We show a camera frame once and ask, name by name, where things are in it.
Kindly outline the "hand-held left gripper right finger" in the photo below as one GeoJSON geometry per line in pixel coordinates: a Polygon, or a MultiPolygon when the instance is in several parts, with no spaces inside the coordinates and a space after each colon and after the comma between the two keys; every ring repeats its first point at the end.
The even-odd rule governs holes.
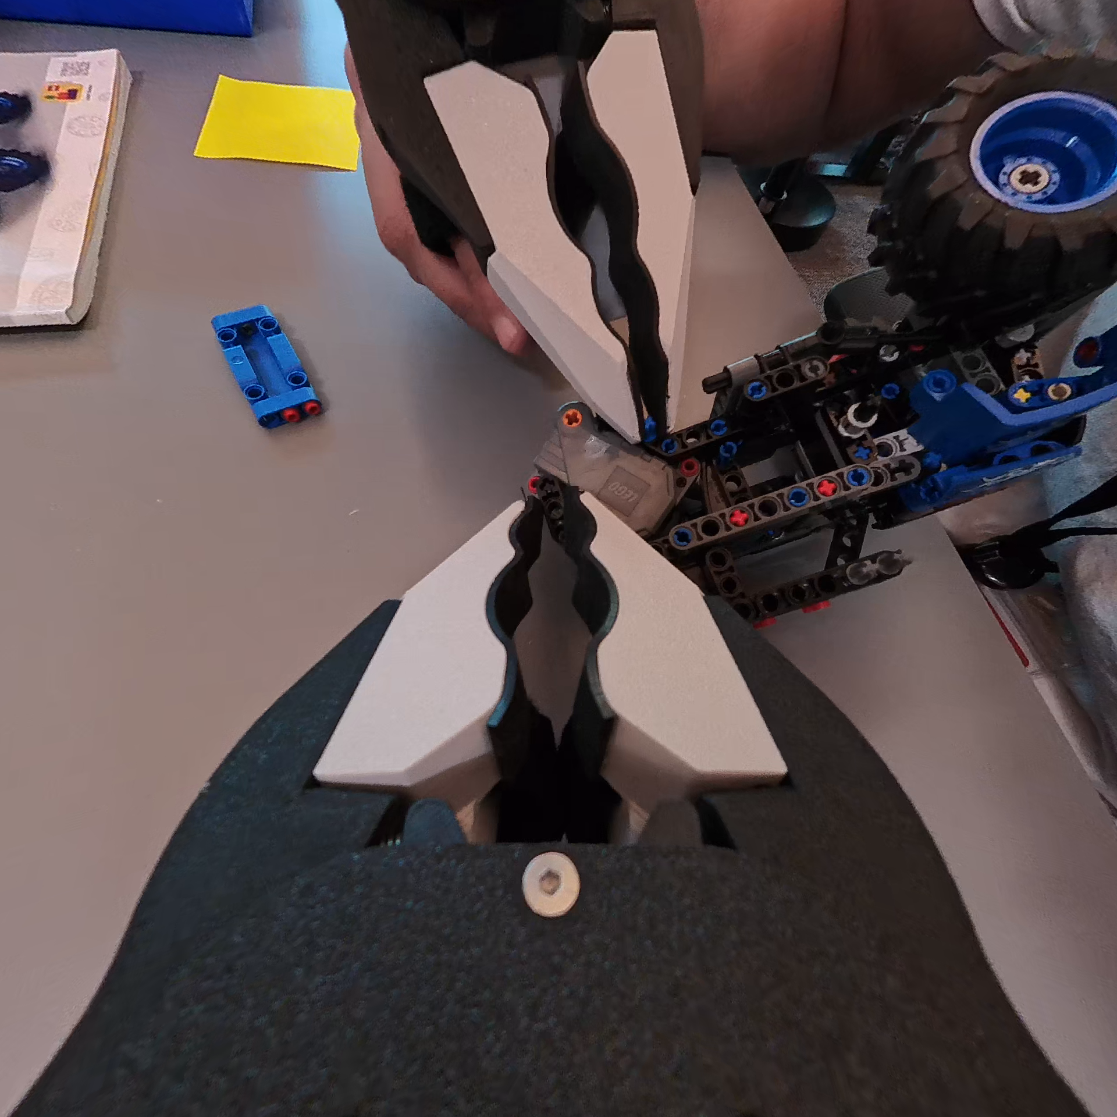
{"type": "Polygon", "coordinates": [[[588,645],[563,746],[612,788],[747,788],[787,774],[705,595],[598,498],[564,489],[588,645]]]}

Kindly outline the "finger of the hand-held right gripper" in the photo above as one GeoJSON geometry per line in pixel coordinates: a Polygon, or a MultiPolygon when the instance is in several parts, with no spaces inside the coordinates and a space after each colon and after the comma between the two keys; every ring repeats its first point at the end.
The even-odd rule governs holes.
{"type": "Polygon", "coordinates": [[[472,61],[424,87],[492,239],[489,285],[579,397],[638,443],[627,353],[551,198],[551,128],[535,87],[472,61]]]}
{"type": "Polygon", "coordinates": [[[602,216],[606,273],[635,434],[674,424],[686,336],[694,190],[656,31],[613,31],[567,73],[560,138],[602,216]]]}

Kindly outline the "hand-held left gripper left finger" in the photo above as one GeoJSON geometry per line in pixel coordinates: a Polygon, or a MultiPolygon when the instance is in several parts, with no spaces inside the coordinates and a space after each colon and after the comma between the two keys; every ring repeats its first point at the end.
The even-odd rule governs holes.
{"type": "Polygon", "coordinates": [[[538,500],[513,502],[405,593],[314,767],[336,787],[493,787],[526,766],[534,707],[514,635],[538,500]]]}

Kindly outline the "black and blue lego truck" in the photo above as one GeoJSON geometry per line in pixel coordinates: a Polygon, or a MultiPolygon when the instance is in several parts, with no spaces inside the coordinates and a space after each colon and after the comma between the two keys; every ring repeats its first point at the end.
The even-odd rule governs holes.
{"type": "Polygon", "coordinates": [[[555,433],[527,494],[564,546],[566,489],[597,498],[749,624],[894,580],[866,531],[908,524],[1082,454],[1114,402],[1114,329],[1071,374],[1040,341],[1114,284],[1114,54],[999,54],[898,152],[871,269],[913,301],[893,330],[823,322],[702,383],[705,422],[566,470],[555,433]]]}

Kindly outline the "blue lego panel piece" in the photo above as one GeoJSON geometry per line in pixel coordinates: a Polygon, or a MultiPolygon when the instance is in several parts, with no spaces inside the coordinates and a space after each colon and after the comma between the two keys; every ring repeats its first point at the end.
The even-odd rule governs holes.
{"type": "Polygon", "coordinates": [[[323,413],[300,356],[266,305],[216,315],[215,340],[257,425],[271,431],[323,413]]]}

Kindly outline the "lego instruction booklet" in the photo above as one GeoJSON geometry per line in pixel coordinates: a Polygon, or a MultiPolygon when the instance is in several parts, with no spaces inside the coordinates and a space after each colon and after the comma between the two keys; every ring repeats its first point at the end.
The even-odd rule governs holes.
{"type": "Polygon", "coordinates": [[[1,329],[90,308],[132,77],[116,49],[1,56],[1,329]]]}

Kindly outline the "person's right hand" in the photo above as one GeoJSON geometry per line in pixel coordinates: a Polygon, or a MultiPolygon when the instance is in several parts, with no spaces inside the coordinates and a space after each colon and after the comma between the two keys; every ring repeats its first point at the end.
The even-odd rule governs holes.
{"type": "Polygon", "coordinates": [[[446,258],[421,242],[406,203],[400,173],[368,118],[349,47],[343,49],[343,67],[355,99],[353,124],[359,139],[362,170],[382,247],[416,284],[425,288],[469,329],[509,356],[527,356],[533,349],[530,336],[493,290],[471,247],[456,240],[452,255],[446,258]]]}

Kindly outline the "black round foot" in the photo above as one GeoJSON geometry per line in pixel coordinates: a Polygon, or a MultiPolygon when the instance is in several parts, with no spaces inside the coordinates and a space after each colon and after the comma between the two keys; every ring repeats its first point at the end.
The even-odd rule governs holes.
{"type": "Polygon", "coordinates": [[[836,213],[836,203],[807,159],[771,168],[759,187],[757,209],[776,242],[786,253],[818,244],[836,213]]]}

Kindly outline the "yellow paper sheet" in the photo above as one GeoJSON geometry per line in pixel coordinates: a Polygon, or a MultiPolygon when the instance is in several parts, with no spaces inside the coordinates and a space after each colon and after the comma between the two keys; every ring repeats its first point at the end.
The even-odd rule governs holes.
{"type": "Polygon", "coordinates": [[[359,140],[348,90],[216,80],[194,156],[356,171],[359,140]]]}

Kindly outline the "black mesh office chair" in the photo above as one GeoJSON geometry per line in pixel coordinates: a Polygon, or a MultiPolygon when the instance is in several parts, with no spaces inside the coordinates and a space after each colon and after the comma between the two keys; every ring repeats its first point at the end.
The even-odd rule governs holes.
{"type": "Polygon", "coordinates": [[[821,306],[828,324],[893,330],[914,308],[914,301],[887,289],[884,268],[870,268],[851,276],[826,294],[821,306]]]}

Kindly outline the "blue storage box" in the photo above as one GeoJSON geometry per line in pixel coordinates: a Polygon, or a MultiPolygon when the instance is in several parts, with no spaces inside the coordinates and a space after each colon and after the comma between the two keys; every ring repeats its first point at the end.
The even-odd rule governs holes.
{"type": "Polygon", "coordinates": [[[1,2],[1,17],[119,29],[251,38],[252,2],[1,2]]]}

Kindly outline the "white red-striped packet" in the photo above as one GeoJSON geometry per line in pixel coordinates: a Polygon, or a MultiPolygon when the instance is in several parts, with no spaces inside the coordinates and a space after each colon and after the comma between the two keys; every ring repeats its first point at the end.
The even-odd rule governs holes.
{"type": "Polygon", "coordinates": [[[1104,708],[1058,586],[981,593],[1110,817],[1115,816],[1114,710],[1104,708]]]}

